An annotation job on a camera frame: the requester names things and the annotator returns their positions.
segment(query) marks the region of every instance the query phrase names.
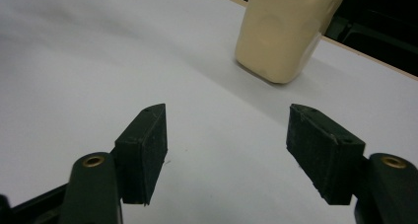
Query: white tabletop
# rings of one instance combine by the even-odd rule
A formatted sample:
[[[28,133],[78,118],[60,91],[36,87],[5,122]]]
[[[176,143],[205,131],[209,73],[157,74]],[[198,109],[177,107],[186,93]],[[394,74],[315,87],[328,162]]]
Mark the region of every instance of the white tabletop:
[[[268,84],[234,59],[229,0],[0,0],[0,193],[13,206],[67,183],[72,164],[166,103],[169,153],[133,223],[355,223],[286,150],[291,103],[317,108],[418,165],[418,82],[322,41],[303,73]]]

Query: dark background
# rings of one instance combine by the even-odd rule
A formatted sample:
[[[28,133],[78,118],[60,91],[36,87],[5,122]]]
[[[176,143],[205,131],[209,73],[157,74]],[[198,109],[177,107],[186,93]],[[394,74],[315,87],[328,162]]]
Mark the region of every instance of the dark background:
[[[325,35],[418,76],[417,10],[418,0],[344,0]]]

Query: beige plastic cup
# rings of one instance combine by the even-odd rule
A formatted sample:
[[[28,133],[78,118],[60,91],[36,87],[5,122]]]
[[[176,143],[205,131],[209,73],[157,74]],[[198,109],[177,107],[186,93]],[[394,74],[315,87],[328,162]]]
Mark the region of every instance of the beige plastic cup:
[[[342,0],[248,0],[237,61],[272,83],[302,71]]]

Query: white table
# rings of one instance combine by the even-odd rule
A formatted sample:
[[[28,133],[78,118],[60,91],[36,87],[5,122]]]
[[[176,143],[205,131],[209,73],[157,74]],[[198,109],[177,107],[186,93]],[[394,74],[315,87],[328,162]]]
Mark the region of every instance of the white table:
[[[67,183],[72,164],[166,103],[169,153],[132,223],[355,223],[286,150],[291,103],[317,108],[418,165],[418,82],[322,41],[271,85],[234,59],[229,0],[0,0],[0,192],[13,206]]]

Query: screw hole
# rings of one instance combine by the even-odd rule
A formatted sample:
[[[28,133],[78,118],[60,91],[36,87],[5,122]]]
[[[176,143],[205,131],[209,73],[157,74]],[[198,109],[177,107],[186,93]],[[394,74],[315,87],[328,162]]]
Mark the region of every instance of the screw hole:
[[[387,156],[382,157],[382,162],[393,168],[397,168],[397,169],[406,168],[406,163],[395,157],[387,157]]]
[[[105,158],[102,156],[93,156],[93,157],[86,158],[83,161],[83,166],[92,168],[92,167],[96,167],[100,165],[104,161],[105,161]]]

